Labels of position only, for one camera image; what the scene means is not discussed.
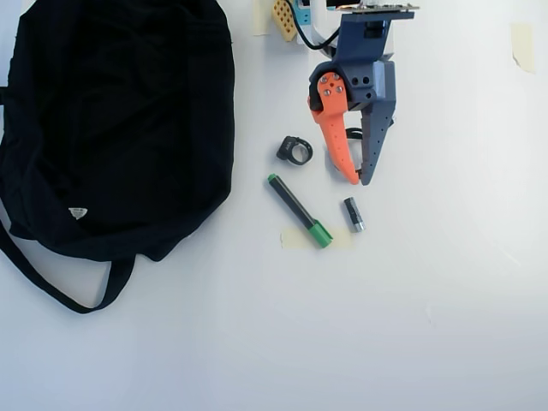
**white label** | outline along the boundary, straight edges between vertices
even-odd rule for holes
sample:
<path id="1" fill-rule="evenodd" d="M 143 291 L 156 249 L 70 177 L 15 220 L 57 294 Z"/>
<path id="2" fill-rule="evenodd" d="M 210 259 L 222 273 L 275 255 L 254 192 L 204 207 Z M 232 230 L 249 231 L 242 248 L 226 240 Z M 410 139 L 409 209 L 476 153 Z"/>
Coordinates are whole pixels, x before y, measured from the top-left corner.
<path id="1" fill-rule="evenodd" d="M 76 218 L 77 220 L 80 220 L 87 214 L 86 208 L 69 208 L 68 210 L 72 214 L 72 217 Z"/>

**black cable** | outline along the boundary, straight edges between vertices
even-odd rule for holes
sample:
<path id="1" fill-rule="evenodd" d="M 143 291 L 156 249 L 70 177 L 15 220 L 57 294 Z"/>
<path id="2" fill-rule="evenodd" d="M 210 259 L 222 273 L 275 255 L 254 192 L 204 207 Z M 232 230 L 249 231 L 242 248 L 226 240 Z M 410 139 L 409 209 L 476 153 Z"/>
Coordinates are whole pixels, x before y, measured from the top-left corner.
<path id="1" fill-rule="evenodd" d="M 285 0 L 285 2 L 288 4 L 289 8 L 291 9 L 291 14 L 293 15 L 293 22 L 295 24 L 295 28 L 297 29 L 297 32 L 299 32 L 299 35 L 302 38 L 302 41 L 304 41 L 305 45 L 311 50 L 322 50 L 328 45 L 331 44 L 331 42 L 337 38 L 339 35 L 340 27 L 324 42 L 320 43 L 319 45 L 313 45 L 309 39 L 307 39 L 307 36 L 305 36 L 305 33 L 302 32 L 301 25 L 297 21 L 297 15 L 295 14 L 295 9 L 293 9 L 293 4 L 289 0 Z"/>
<path id="2" fill-rule="evenodd" d="M 361 140 L 363 139 L 363 132 L 361 131 L 361 128 L 347 128 L 346 138 L 352 140 Z"/>

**white surface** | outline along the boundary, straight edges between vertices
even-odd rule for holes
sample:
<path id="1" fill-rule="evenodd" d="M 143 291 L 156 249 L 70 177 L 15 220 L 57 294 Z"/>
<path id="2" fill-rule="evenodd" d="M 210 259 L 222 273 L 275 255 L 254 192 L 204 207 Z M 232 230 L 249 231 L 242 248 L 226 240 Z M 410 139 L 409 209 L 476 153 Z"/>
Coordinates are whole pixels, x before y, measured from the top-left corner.
<path id="1" fill-rule="evenodd" d="M 0 409 L 548 409 L 548 4 L 417 3 L 415 21 L 394 25 L 398 121 L 363 188 L 325 168 L 306 105 L 321 57 L 251 36 L 248 2 L 223 0 L 234 192 L 165 261 L 139 258 L 121 298 L 87 317 L 0 257 Z M 2 73 L 11 8 L 0 3 Z M 512 59 L 516 21 L 533 24 L 536 75 Z M 276 160 L 286 134 L 316 148 L 305 168 Z M 354 249 L 283 250 L 294 220 L 265 186 L 271 172 L 332 226 L 356 197 L 367 231 Z M 96 300 L 105 265 L 18 243 L 53 283 Z"/>
<path id="2" fill-rule="evenodd" d="M 36 0 L 21 0 L 21 14 L 26 13 Z"/>

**black backpack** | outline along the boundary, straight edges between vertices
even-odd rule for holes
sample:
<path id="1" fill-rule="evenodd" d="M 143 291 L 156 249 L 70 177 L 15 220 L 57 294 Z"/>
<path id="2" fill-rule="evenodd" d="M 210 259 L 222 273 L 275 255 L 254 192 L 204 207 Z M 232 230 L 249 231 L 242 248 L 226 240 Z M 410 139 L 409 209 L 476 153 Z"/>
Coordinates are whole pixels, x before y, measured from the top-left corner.
<path id="1" fill-rule="evenodd" d="M 0 248 L 64 306 L 109 306 L 136 254 L 161 260 L 228 197 L 233 95 L 215 0 L 38 0 L 0 90 L 0 197 L 12 235 L 111 261 L 104 299 L 51 286 L 3 228 Z"/>

